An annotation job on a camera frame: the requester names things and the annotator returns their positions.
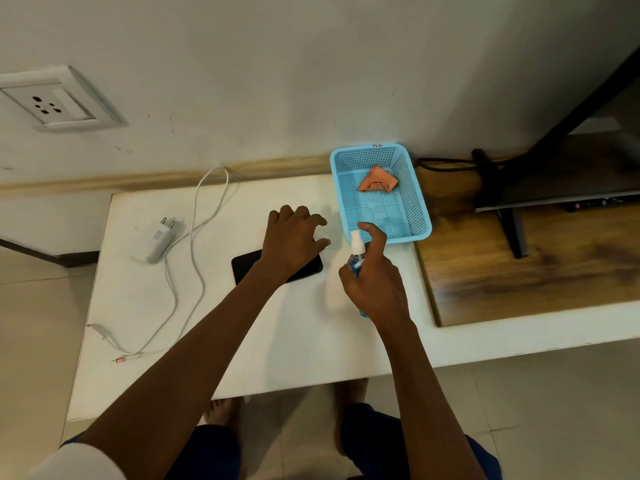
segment spray bottle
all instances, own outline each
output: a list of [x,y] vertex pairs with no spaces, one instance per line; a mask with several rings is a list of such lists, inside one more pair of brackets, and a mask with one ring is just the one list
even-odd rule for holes
[[[364,242],[362,240],[362,235],[359,230],[351,231],[351,257],[349,258],[349,267],[353,271],[353,273],[358,276],[360,274],[360,269],[362,268],[362,263],[364,262],[364,254],[366,253],[366,249],[364,247]],[[360,311],[360,314],[363,317],[367,317],[364,313]]]

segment orange object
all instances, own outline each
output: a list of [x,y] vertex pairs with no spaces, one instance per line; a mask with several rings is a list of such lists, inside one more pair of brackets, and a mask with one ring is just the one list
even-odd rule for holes
[[358,190],[361,192],[369,192],[372,190],[391,192],[397,184],[398,179],[396,177],[376,165],[369,171],[369,174],[362,181]]

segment blue plastic basket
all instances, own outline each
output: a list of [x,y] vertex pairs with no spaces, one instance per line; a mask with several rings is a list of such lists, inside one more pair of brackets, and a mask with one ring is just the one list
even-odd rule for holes
[[[375,165],[399,183],[392,192],[359,192],[358,186]],[[419,241],[431,234],[431,220],[409,153],[401,144],[338,148],[331,153],[331,172],[338,193],[342,229],[347,241],[358,222],[373,222],[387,234],[387,243]],[[371,236],[363,232],[363,240]]]

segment charging cable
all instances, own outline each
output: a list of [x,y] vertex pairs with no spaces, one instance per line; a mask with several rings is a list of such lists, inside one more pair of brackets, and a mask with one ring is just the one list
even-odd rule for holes
[[[200,224],[198,224],[196,226],[195,225],[195,222],[196,222],[196,211],[198,209],[198,193],[200,192],[200,187],[202,186],[202,183],[206,180],[206,178],[211,174],[211,172],[213,170],[218,169],[218,168],[221,168],[222,170],[224,170],[225,175],[227,176],[226,181],[225,181],[225,187],[222,190],[222,195],[220,196],[220,201],[218,202],[218,206],[213,211],[213,213],[209,217],[204,219]],[[173,282],[173,278],[172,278],[172,275],[171,275],[171,268],[169,266],[168,256],[169,256],[169,253],[171,252],[171,250],[180,241],[182,241],[183,239],[187,238],[187,236],[188,236],[188,238],[189,238],[189,254],[191,256],[191,264],[193,265],[194,271],[198,275],[198,279],[200,280],[200,285],[201,285],[202,291],[200,293],[200,297],[196,301],[195,305],[192,307],[190,313],[187,316],[187,319],[184,321],[184,324],[182,325],[182,328],[180,329],[180,333],[178,334],[177,338],[175,339],[175,341],[174,341],[174,343],[172,345],[174,345],[178,340],[180,340],[182,338],[182,334],[187,329],[187,325],[189,324],[189,321],[191,320],[191,316],[193,316],[193,313],[195,312],[196,308],[198,307],[198,305],[200,304],[200,302],[204,298],[204,295],[205,295],[206,290],[207,290],[207,285],[206,285],[206,283],[204,281],[204,278],[202,277],[202,274],[200,272],[200,269],[198,268],[198,265],[196,264],[196,259],[195,259],[194,254],[193,254],[194,233],[197,233],[197,231],[199,231],[199,229],[202,229],[205,225],[207,225],[209,222],[211,222],[214,217],[216,217],[218,215],[218,213],[220,211],[220,208],[222,208],[222,204],[224,202],[225,195],[227,194],[228,186],[229,186],[229,172],[222,165],[217,166],[215,168],[212,168],[211,170],[206,172],[204,177],[202,177],[200,179],[200,181],[198,182],[198,185],[196,186],[195,197],[193,199],[193,217],[191,218],[191,226],[189,228],[189,232],[183,234],[182,236],[180,236],[180,238],[178,238],[175,241],[173,241],[167,247],[167,249],[165,249],[164,254],[163,254],[164,278],[165,278],[165,280],[166,280],[166,282],[167,282],[167,284],[169,286],[169,290],[171,290],[171,294],[173,296],[173,309],[171,310],[171,313],[169,314],[169,316],[167,316],[167,318],[165,318],[164,322],[162,322],[160,324],[160,326],[156,329],[156,331],[153,332],[151,337],[146,341],[146,343],[142,347],[139,348],[139,350],[133,351],[133,352],[126,350],[124,347],[122,347],[120,345],[120,343],[113,336],[113,334],[106,327],[104,327],[103,325],[100,325],[100,323],[90,323],[89,325],[87,325],[88,328],[91,328],[94,331],[98,332],[98,334],[100,334],[102,339],[105,340],[110,346],[112,346],[116,350],[122,352],[123,355],[121,355],[117,359],[114,359],[112,362],[124,362],[126,360],[132,360],[132,359],[137,359],[137,358],[140,358],[140,357],[146,357],[148,355],[158,354],[160,352],[164,352],[164,351],[168,350],[168,347],[167,347],[165,349],[153,350],[153,351],[149,351],[149,352],[145,352],[144,351],[149,346],[151,341],[153,341],[153,339],[156,338],[157,334],[163,329],[163,327],[167,323],[169,323],[169,320],[171,320],[171,318],[173,318],[173,316],[175,315],[175,311],[178,309],[179,298],[178,298],[178,293],[177,293],[177,291],[175,289],[175,284]]]

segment smartphone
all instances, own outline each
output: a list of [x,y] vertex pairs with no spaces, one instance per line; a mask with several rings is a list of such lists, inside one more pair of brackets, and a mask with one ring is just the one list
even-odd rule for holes
[[[249,272],[253,263],[258,261],[262,256],[262,250],[254,251],[252,253],[243,254],[242,256],[236,256],[231,259],[231,268],[234,271],[234,278],[236,279],[236,285],[242,281],[242,278]],[[306,278],[313,274],[320,273],[324,268],[322,264],[322,259],[320,259],[320,254],[315,258],[311,259],[306,265],[302,266],[302,268],[295,273],[292,277],[290,277],[287,282],[290,283],[292,281],[301,280],[302,278]]]

